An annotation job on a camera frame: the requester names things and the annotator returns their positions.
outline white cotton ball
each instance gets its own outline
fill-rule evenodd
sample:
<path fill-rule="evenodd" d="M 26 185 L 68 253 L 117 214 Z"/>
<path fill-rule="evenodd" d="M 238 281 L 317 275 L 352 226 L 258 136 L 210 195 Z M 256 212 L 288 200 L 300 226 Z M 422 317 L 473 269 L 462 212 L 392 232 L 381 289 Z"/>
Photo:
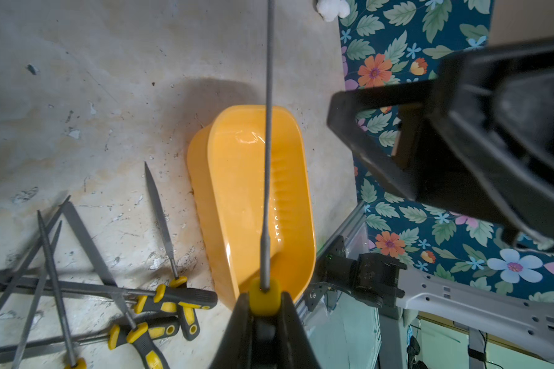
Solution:
<path fill-rule="evenodd" d="M 351 13 L 351 8 L 349 3 L 346 0 L 340 0 L 341 4 L 339 5 L 339 17 L 346 18 Z"/>
<path fill-rule="evenodd" d="M 318 0 L 316 4 L 316 10 L 322 18 L 327 22 L 332 22 L 337 18 L 340 11 L 341 0 Z"/>

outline yellow plastic dustpan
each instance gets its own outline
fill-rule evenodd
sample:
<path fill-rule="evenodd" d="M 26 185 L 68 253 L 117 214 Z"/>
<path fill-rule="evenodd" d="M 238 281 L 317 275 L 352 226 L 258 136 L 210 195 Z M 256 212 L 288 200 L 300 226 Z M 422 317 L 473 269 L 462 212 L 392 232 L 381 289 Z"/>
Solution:
<path fill-rule="evenodd" d="M 302 134 L 283 107 L 273 108 L 271 278 L 298 300 L 316 258 Z M 265 106 L 224 110 L 189 145 L 187 166 L 203 240 L 220 300 L 233 308 L 259 275 L 263 223 Z"/>

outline orange flower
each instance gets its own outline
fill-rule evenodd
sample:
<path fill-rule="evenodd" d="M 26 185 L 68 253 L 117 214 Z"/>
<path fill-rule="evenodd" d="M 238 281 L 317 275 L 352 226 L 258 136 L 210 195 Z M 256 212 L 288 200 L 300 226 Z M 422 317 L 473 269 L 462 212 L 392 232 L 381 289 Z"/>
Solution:
<path fill-rule="evenodd" d="M 406 245 L 404 241 L 400 240 L 399 235 L 396 233 L 390 234 L 390 232 L 382 232 L 376 236 L 376 247 L 382 249 L 382 254 L 392 257 L 398 257 L 398 255 L 404 254 L 404 248 Z"/>
<path fill-rule="evenodd" d="M 427 67 L 429 65 L 423 58 L 419 58 L 412 62 L 411 64 L 411 73 L 415 76 L 422 76 L 427 72 Z"/>
<path fill-rule="evenodd" d="M 365 87 L 379 87 L 383 86 L 384 82 L 388 82 L 391 77 L 391 61 L 390 59 L 386 60 L 386 57 L 383 54 L 376 55 L 374 59 L 373 56 L 365 59 L 365 65 L 359 67 L 359 85 L 364 85 Z"/>
<path fill-rule="evenodd" d="M 421 253 L 421 258 L 422 258 L 424 261 L 426 261 L 426 262 L 428 262 L 428 263 L 431 263 L 431 264 L 435 264 L 435 260 L 437 259 L 437 258 L 435 257 L 435 254 L 433 254 L 433 253 L 430 252 L 430 251 L 423 251 L 423 252 Z"/>

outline blue flower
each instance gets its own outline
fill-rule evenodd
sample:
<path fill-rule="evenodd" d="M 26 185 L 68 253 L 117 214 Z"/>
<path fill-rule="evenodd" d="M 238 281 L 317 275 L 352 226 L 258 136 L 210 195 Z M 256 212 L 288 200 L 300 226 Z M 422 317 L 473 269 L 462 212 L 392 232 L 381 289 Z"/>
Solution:
<path fill-rule="evenodd" d="M 419 240 L 419 246 L 423 248 L 423 250 L 426 250 L 427 247 L 431 247 L 430 243 L 427 243 L 427 239 Z"/>
<path fill-rule="evenodd" d="M 476 260 L 473 256 L 470 256 L 470 261 L 465 263 L 472 265 L 472 270 L 476 270 L 476 268 L 480 270 L 484 269 L 484 267 L 482 266 L 482 264 L 484 264 L 484 260 Z"/>
<path fill-rule="evenodd" d="M 468 39 L 468 44 L 470 47 L 465 48 L 464 50 L 477 50 L 479 48 L 482 48 L 482 44 L 486 41 L 486 36 L 480 36 L 478 41 L 476 41 L 473 38 Z"/>
<path fill-rule="evenodd" d="M 427 265 L 429 265 L 428 263 L 423 263 L 421 262 L 420 260 L 417 260 L 416 261 L 416 264 L 415 264 L 415 267 L 420 269 L 421 272 L 424 270 L 425 272 L 428 272 L 429 270 L 427 268 L 425 268 Z"/>
<path fill-rule="evenodd" d="M 437 4 L 443 4 L 443 0 L 429 0 L 425 3 L 425 6 L 431 6 L 431 10 L 435 9 Z"/>
<path fill-rule="evenodd" d="M 342 30 L 341 31 L 341 35 L 343 35 L 341 37 L 341 41 L 343 42 L 343 44 L 346 44 L 347 43 L 347 40 L 351 40 L 351 35 L 349 35 L 349 33 L 351 33 L 351 29 L 349 28 L 347 30 L 347 32 L 345 32 L 345 30 Z"/>
<path fill-rule="evenodd" d="M 438 217 L 435 217 L 435 219 L 437 219 L 437 223 L 439 224 L 449 223 L 450 221 L 447 220 L 447 217 L 449 216 L 450 216 L 449 214 L 445 213 L 445 214 L 439 215 Z"/>
<path fill-rule="evenodd" d="M 416 58 L 415 53 L 418 53 L 419 51 L 422 50 L 422 48 L 416 47 L 416 42 L 412 45 L 412 47 L 407 47 L 406 49 L 408 50 L 408 54 L 406 56 L 411 57 L 413 59 Z"/>

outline concrete floor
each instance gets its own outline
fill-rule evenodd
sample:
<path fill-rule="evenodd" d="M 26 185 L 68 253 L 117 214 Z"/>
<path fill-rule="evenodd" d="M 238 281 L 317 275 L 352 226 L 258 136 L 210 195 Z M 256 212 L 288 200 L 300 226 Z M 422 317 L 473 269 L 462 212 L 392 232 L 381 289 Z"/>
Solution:
<path fill-rule="evenodd" d="M 275 19 L 274 100 L 303 130 L 320 247 L 355 207 L 351 153 L 325 126 L 330 96 L 344 89 L 339 29 L 312 0 L 278 1 Z M 222 109 L 264 103 L 265 22 L 266 4 L 255 0 L 0 2 L 0 269 L 36 235 L 35 211 L 48 214 L 71 194 L 119 285 L 168 280 L 147 161 L 179 268 L 192 286 L 213 289 L 185 154 Z M 62 279 L 97 283 L 66 224 L 56 262 Z M 18 342 L 29 304 L 28 296 L 9 299 L 0 345 Z M 91 300 L 67 299 L 66 309 L 76 335 L 105 329 L 118 314 Z M 207 366 L 229 315 L 221 304 L 201 311 L 195 341 L 160 341 L 171 367 Z M 31 340 L 61 334 L 52 298 L 41 299 L 37 319 Z M 89 367 L 142 367 L 129 346 L 80 353 Z M 62 368 L 63 359 L 22 367 Z"/>

